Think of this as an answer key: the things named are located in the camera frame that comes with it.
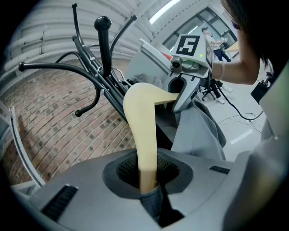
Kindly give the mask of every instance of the brick wall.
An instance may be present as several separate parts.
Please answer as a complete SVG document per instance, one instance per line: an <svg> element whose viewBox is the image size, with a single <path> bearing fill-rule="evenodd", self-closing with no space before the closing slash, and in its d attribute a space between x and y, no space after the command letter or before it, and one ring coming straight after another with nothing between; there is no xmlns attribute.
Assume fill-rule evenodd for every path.
<svg viewBox="0 0 289 231"><path fill-rule="evenodd" d="M128 61L115 60L114 65L124 72ZM7 107L15 106L21 140L44 180L80 161L135 145L128 124L103 95L92 110L75 116L94 96L93 85L78 74L40 70L1 97ZM1 163L11 184L30 180L13 141Z"/></svg>

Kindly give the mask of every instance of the person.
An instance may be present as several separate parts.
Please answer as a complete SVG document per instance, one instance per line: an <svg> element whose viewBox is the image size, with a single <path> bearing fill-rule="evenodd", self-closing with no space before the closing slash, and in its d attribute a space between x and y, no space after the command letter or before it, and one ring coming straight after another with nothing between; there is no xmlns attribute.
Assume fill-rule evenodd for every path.
<svg viewBox="0 0 289 231"><path fill-rule="evenodd" d="M227 62L231 62L231 59L226 55L226 53L223 51L223 49L220 47L223 43L226 42L226 40L216 41L208 31L208 27L202 28L202 32L205 34L205 37L210 44L214 54L218 57L218 59L223 62L223 57Z"/></svg>
<svg viewBox="0 0 289 231"><path fill-rule="evenodd" d="M287 21L286 7L282 8L279 4L263 5L260 11L258 4L252 4L250 0L221 0L224 10L231 18L233 27L237 31L240 59L230 63L213 63L212 78L217 81L225 81L237 84L253 85L259 74L260 60L268 65L272 64L274 73L271 85L277 79L289 58L289 46L269 46L268 24L260 23L264 16L273 19L272 12L278 12L283 18L278 18L274 22L276 31L282 31L283 26L279 24L284 19ZM264 124L261 139L268 139L273 136L273 132L268 122Z"/></svg>
<svg viewBox="0 0 289 231"><path fill-rule="evenodd" d="M218 59L220 61L223 61L222 57L224 57L227 62L231 62L231 60L229 59L229 57L226 55L226 53L223 51L222 48L220 48L221 44L223 44L224 42L226 42L225 40L221 40L221 41L216 41L212 36L210 36L210 32L208 31L207 27L202 28L202 32L204 33L206 40L208 41L208 43L210 44L212 50L214 51L214 54L218 57ZM210 83L210 87L212 89L212 91L214 92L215 96L216 96L216 101L219 102L220 104L224 104L225 101L224 99L221 97L220 92L218 91L217 85L222 88L223 90L231 93L233 90L229 87L227 87L226 85L224 85L222 82L220 81L211 81Z"/></svg>
<svg viewBox="0 0 289 231"><path fill-rule="evenodd" d="M274 31L278 35L284 34L284 25L288 23L288 2L265 3L251 0L221 0L221 4L230 16L233 27L237 32L239 61L213 63L212 77L219 81L253 85L258 78L260 60L262 60L265 66L270 62L273 67L273 78L270 81L271 88L283 69L289 65L289 46L286 45L282 37L276 37L276 34L272 33L271 30L274 27ZM283 101L288 99L286 95L282 96ZM269 121L266 120L261 132L259 150L269 147L268 144L272 143L273 137L280 139L275 136ZM271 148L270 151L269 159L266 158L269 155L256 155L254 151L251 152L250 162L247 163L247 166L252 166L252 162L255 162L257 158L262 158L263 163L272 163L272 159L276 158L274 163L277 163L281 156L279 150ZM288 190L286 190L288 188L288 175L282 176L283 182L280 190L277 190L274 196L269 196L266 190L259 193L249 190L249 187L257 189L258 186L264 185L264 179L268 179L266 175L259 175L256 182L254 176L257 176L255 173L259 169L259 167L254 170L252 167L246 169L240 185L242 190L236 193L230 207L227 209L222 230L239 230L240 224L242 224L242 230L248 230L250 228L244 225L245 221L249 221L248 224L250 225L258 226L259 229L268 229L268 227L276 229L276 225L279 227L287 225L287 220L282 216L283 210L280 210L280 206L288 204L288 197L286 197L288 196ZM266 188L274 188L274 186L267 183ZM256 215L257 210L260 210L263 206L265 207Z"/></svg>

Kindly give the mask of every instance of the metal rail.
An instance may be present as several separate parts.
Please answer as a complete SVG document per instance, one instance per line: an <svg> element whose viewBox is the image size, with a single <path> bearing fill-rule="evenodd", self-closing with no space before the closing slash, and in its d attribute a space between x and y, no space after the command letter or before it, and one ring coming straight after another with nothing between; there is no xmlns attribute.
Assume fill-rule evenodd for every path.
<svg viewBox="0 0 289 231"><path fill-rule="evenodd" d="M42 179L42 177L39 175L37 170L34 168L22 144L19 131L18 131L18 123L17 123L17 118L15 116L14 106L12 106L12 117L10 117L10 126L11 126L12 136L13 136L16 149L18 151L18 154L20 156L20 159L25 169L27 170L32 180L35 182L35 184L38 187L45 185L44 179Z"/></svg>

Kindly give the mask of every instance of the human arm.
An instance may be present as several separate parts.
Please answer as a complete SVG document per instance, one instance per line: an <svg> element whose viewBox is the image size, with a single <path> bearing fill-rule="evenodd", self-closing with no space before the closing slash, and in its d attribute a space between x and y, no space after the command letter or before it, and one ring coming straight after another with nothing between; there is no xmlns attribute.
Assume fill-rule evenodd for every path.
<svg viewBox="0 0 289 231"><path fill-rule="evenodd" d="M254 84L258 78L260 59L248 44L243 31L237 30L240 61L224 64L223 81L239 84ZM222 64L213 63L213 78L218 79L222 74Z"/></svg>
<svg viewBox="0 0 289 231"><path fill-rule="evenodd" d="M224 40L221 40L221 41L212 41L211 43L218 45L218 44L222 44L222 43L224 43L224 42L226 42L226 41L224 41Z"/></svg>

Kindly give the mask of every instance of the beige curved object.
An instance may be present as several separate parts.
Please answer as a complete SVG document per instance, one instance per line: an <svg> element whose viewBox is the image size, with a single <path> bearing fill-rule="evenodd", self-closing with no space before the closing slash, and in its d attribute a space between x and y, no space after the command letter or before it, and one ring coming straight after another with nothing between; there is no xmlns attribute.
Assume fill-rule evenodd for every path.
<svg viewBox="0 0 289 231"><path fill-rule="evenodd" d="M123 109L137 149L139 186L142 194L157 184L157 137L154 106L175 101L178 94L168 93L149 83L136 83L127 92Z"/></svg>

